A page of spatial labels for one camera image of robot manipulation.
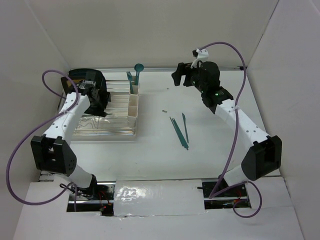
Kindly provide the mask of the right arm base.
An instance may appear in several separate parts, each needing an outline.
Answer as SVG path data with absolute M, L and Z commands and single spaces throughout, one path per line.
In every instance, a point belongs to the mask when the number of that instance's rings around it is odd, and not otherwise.
M 209 198 L 210 193 L 215 187 L 217 180 L 202 180 L 200 186 L 197 187 L 200 192 L 203 193 L 204 209 L 215 210 L 215 209 L 232 209 L 234 204 L 238 203 L 236 208 L 250 208 L 250 200 L 248 191 L 244 184 L 229 189 L 214 198 Z

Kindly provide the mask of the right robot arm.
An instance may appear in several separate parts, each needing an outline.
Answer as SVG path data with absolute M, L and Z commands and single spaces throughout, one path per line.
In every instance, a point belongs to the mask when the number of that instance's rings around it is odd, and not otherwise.
M 247 150 L 240 165 L 226 171 L 218 190 L 223 196 L 230 196 L 238 183 L 256 181 L 281 166 L 282 140 L 270 136 L 260 129 L 236 104 L 233 96 L 220 85 L 220 70 L 216 63 L 201 62 L 193 67 L 191 63 L 179 63 L 172 73 L 175 86 L 195 87 L 202 102 L 210 111 L 220 117 Z

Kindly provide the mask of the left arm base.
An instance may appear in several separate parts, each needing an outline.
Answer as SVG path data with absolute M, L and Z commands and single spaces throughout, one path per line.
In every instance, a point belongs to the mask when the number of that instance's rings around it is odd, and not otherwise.
M 68 197 L 67 213 L 98 213 L 101 216 L 114 216 L 114 194 L 116 182 L 98 182 L 96 192 L 93 195 L 87 195 L 78 190 L 75 196 L 75 188 L 71 190 Z

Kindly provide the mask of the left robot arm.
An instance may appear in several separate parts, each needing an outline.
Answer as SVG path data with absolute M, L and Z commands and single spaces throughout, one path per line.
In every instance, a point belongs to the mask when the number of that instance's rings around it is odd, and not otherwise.
M 57 117 L 41 136 L 33 136 L 30 142 L 36 168 L 75 183 L 88 200 L 99 193 L 97 178 L 77 164 L 70 143 L 80 118 L 84 114 L 106 116 L 109 100 L 110 93 L 104 78 L 72 81 Z

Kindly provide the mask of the green plastic fork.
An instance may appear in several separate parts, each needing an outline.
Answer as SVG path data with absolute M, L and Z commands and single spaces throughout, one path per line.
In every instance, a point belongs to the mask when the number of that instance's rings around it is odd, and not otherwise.
M 132 82 L 132 81 L 133 81 L 133 76 L 132 76 L 131 72 L 130 72 L 130 71 L 127 71 L 126 74 L 127 74 L 128 80 L 129 80 L 130 82 Z
M 133 77 L 130 71 L 126 72 L 127 75 L 127 79 L 129 81 L 129 87 L 130 87 L 130 94 L 134 93 L 134 89 L 133 89 Z

